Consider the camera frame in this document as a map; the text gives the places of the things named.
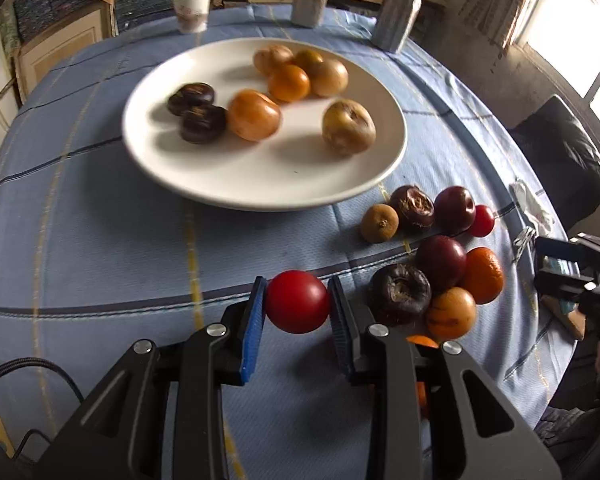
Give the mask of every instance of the black cable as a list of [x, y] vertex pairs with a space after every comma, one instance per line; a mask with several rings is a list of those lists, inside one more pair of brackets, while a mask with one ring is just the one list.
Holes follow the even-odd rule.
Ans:
[[80, 388], [78, 388], [77, 384], [75, 384], [74, 380], [67, 372], [62, 370], [62, 368], [59, 367], [57, 364], [51, 361], [47, 361], [46, 359], [41, 359], [39, 357], [23, 357], [21, 359], [14, 359], [13, 361], [7, 361], [6, 363], [1, 364], [0, 378], [4, 377], [6, 374], [10, 374], [14, 370], [18, 370], [19, 368], [27, 368], [30, 366], [47, 368], [48, 370], [57, 373], [66, 381], [69, 387], [74, 391], [74, 394], [76, 397], [78, 397], [78, 400], [80, 402], [84, 401], [84, 397], [82, 396]]
[[22, 450], [27, 445], [27, 440], [29, 440], [29, 437], [34, 434], [45, 439], [47, 444], [49, 444], [49, 445], [51, 444], [51, 439], [48, 436], [46, 436], [44, 433], [42, 433], [42, 431], [36, 430], [35, 428], [33, 428], [32, 430], [27, 431], [27, 433], [25, 433], [24, 436], [22, 437], [22, 440], [20, 441], [20, 445], [18, 446], [18, 449], [16, 449], [16, 452], [11, 457], [12, 460], [18, 459], [18, 457], [20, 456], [20, 453], [22, 453]]

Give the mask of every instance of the blue gripper pad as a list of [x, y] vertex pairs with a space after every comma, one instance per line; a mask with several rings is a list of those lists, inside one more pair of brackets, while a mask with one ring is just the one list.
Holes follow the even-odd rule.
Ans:
[[353, 341], [342, 309], [342, 301], [346, 300], [344, 299], [340, 282], [334, 279], [329, 280], [328, 293], [331, 309], [329, 318], [333, 333], [333, 342], [336, 347], [336, 354], [338, 355], [338, 364], [340, 371], [350, 380], [354, 373]]
[[245, 316], [248, 316], [247, 327], [242, 340], [242, 367], [240, 378], [247, 383], [251, 374], [256, 369], [258, 360], [258, 349], [262, 337], [262, 326], [264, 325], [264, 298], [267, 291], [267, 280], [258, 276], [253, 282], [251, 295], [245, 308]]

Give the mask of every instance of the white paper cup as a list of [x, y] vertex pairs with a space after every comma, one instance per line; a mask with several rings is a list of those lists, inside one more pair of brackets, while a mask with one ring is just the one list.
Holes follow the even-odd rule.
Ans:
[[206, 30], [211, 0], [171, 0], [178, 19], [178, 29], [184, 34]]

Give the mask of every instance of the white plate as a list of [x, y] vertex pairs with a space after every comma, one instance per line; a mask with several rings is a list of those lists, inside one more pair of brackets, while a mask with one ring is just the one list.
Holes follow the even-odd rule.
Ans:
[[[341, 97], [362, 104], [376, 124], [376, 142], [351, 157], [332, 153], [322, 140], [322, 114], [334, 99], [307, 98], [283, 105], [282, 126], [261, 142], [231, 132], [211, 144], [196, 145], [178, 134], [169, 113], [169, 95], [188, 82], [216, 90], [226, 107], [243, 88], [266, 92], [267, 81], [253, 67], [253, 54], [269, 44], [293, 51], [306, 47], [339, 59], [349, 71]], [[138, 83], [122, 121], [126, 146], [140, 167], [160, 184], [184, 196], [221, 207], [284, 211], [340, 202], [362, 193], [390, 174], [407, 144], [406, 125], [394, 96], [375, 77], [334, 52], [299, 41], [243, 38], [188, 50]]]

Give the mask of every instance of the red ball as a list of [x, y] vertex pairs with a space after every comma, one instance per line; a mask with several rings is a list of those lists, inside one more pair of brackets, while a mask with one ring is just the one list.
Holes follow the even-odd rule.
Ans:
[[265, 312], [280, 330], [305, 334], [329, 315], [329, 295], [322, 282], [304, 270], [286, 270], [269, 282]]
[[455, 286], [466, 269], [466, 253], [458, 242], [448, 236], [427, 238], [416, 251], [418, 267], [434, 290], [447, 290]]
[[469, 234], [478, 238], [484, 238], [491, 231], [496, 223], [493, 211], [487, 205], [477, 205], [475, 207], [475, 220], [469, 228]]

